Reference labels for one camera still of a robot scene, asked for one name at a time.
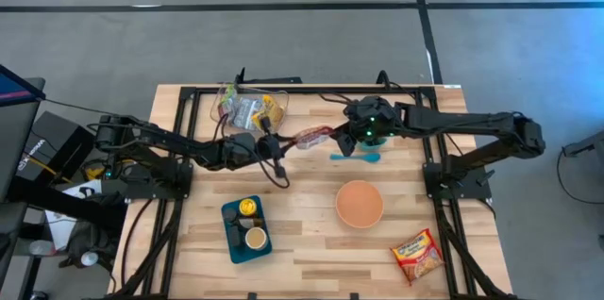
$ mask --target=wooden table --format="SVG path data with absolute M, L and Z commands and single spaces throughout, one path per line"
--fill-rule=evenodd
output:
M 151 122 L 172 130 L 180 88 L 158 86 Z M 440 111 L 466 112 L 459 87 L 435 89 Z M 391 103 L 413 103 L 404 94 L 383 97 Z M 213 95 L 202 97 L 196 140 L 210 140 L 216 127 L 210 118 L 213 98 Z M 187 106 L 182 129 L 187 129 L 190 110 Z M 317 95 L 292 94 L 279 133 L 287 136 L 314 125 L 340 125 L 346 121 L 342 110 L 342 105 L 324 102 Z M 464 152 L 476 146 L 472 136 L 454 136 L 454 140 Z M 455 147 L 447 145 L 449 152 L 454 153 Z M 257 292 L 260 299 L 347 298 L 351 292 L 358 292 L 361 298 L 448 298 L 444 268 L 409 286 L 389 250 L 424 228 L 430 228 L 440 245 L 434 207 L 426 197 L 421 173 L 425 162 L 422 142 L 390 139 L 381 149 L 381 161 L 375 164 L 330 160 L 329 155 L 337 152 L 334 141 L 311 150 L 288 152 L 282 160 L 292 181 L 287 190 L 273 186 L 258 165 L 215 173 L 195 167 L 191 195 L 184 203 L 178 231 L 170 298 L 245 298 L 248 292 Z M 384 215 L 372 228 L 348 227 L 336 214 L 336 192 L 354 179 L 370 181 L 383 196 Z M 262 201 L 273 253 L 236 265 L 229 259 L 220 208 L 226 202 L 252 194 L 259 195 Z M 117 280 L 126 234 L 143 203 L 134 202 L 128 208 L 113 271 Z M 149 206 L 134 229 L 126 262 L 128 275 L 147 253 L 157 203 Z M 511 292 L 493 214 L 475 200 L 461 200 L 460 206 L 472 255 L 500 289 Z M 465 292 L 455 253 L 454 259 L 460 292 Z M 153 285 L 156 292 L 163 261 L 159 257 Z

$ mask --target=bowl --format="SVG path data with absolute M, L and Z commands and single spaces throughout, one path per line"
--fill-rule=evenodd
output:
M 345 224 L 355 228 L 369 228 L 381 219 L 384 201 L 374 185 L 354 180 L 344 184 L 338 191 L 336 210 Z

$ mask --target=blue spoon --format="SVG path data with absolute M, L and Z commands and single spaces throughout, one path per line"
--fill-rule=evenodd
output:
M 333 160 L 338 160 L 338 159 L 362 159 L 365 162 L 369 162 L 369 163 L 376 163 L 381 159 L 381 155 L 379 153 L 369 153 L 369 154 L 365 154 L 365 155 L 356 155 L 353 157 L 346 157 L 343 155 L 339 155 L 339 154 L 331 154 L 331 156 L 329 157 Z

